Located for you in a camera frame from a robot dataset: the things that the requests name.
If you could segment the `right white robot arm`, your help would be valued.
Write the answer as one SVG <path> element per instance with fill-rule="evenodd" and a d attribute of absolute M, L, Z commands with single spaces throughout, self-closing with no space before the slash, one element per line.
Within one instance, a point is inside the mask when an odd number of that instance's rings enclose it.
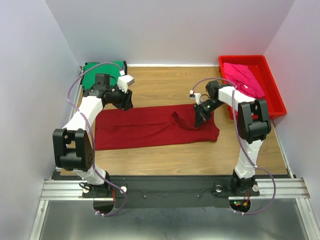
<path fill-rule="evenodd" d="M 234 194 L 244 193 L 255 185 L 259 150 L 271 132 L 268 103 L 264 99 L 245 95 L 229 80 L 227 84 L 220 84 L 217 77 L 207 80 L 207 100 L 203 100 L 202 95 L 195 92 L 195 86 L 189 91 L 189 97 L 195 100 L 194 126 L 198 128 L 207 122 L 223 104 L 231 107 L 240 152 L 230 187 Z"/>

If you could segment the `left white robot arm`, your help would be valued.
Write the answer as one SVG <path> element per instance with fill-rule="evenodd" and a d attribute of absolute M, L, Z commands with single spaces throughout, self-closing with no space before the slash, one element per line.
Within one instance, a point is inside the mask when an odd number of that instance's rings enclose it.
<path fill-rule="evenodd" d="M 109 174 L 95 164 L 95 141 L 92 125 L 105 105 L 112 104 L 126 111 L 133 108 L 129 87 L 135 82 L 133 76 L 120 73 L 115 85 L 109 74 L 97 73 L 95 83 L 83 93 L 81 104 L 63 127 L 53 131 L 55 165 L 75 172 L 84 182 L 80 184 L 86 193 L 108 196 L 113 188 L 108 184 Z"/>

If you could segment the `dark red t shirt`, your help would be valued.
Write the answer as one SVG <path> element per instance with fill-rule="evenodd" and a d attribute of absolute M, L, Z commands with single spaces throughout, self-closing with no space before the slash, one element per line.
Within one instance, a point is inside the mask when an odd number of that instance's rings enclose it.
<path fill-rule="evenodd" d="M 216 142 L 220 130 L 214 118 L 199 127 L 195 119 L 192 104 L 103 110 L 95 119 L 95 148 L 102 151 Z"/>

